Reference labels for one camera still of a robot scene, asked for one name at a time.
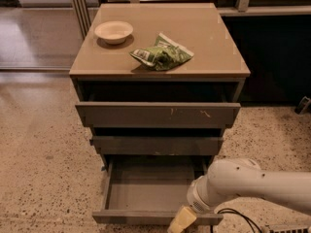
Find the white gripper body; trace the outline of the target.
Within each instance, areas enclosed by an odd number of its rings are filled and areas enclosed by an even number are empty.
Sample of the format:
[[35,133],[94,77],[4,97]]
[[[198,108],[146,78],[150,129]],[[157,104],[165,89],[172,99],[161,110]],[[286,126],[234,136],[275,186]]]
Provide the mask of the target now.
[[187,192],[187,201],[198,214],[206,214],[215,209],[209,201],[207,184],[207,176],[200,176],[190,184]]

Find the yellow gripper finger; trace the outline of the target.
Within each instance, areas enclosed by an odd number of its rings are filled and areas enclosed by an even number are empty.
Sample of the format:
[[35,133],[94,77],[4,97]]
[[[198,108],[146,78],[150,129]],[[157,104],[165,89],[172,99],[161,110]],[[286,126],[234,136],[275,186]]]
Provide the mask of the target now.
[[171,221],[167,232],[182,233],[186,228],[193,224],[196,219],[197,215],[190,206],[182,206]]

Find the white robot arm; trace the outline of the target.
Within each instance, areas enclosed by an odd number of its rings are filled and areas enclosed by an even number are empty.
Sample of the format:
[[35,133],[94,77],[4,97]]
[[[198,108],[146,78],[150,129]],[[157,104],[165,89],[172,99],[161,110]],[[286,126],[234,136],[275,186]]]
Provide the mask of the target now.
[[250,158],[219,159],[188,189],[182,206],[167,232],[182,233],[199,214],[238,197],[255,197],[311,215],[311,173],[262,170]]

